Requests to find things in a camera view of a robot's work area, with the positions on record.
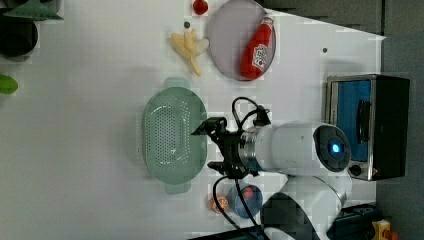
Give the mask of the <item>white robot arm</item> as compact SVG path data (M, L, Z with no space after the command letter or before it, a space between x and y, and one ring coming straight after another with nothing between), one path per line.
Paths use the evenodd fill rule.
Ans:
M239 180L261 172L287 182L259 208L264 240L325 240L352 190L350 143L338 127L319 122L260 123L230 132L212 117L193 131L207 135L223 155L208 167Z

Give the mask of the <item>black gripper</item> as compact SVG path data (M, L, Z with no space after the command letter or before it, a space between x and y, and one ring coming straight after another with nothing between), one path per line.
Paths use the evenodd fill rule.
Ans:
M223 156L223 161L211 161L207 166L229 179L243 179L247 175L258 176L258 171L245 165L239 156L240 144L244 143L242 131L230 132L226 127L227 120L224 117L211 117L192 132L192 135L216 136L215 143Z

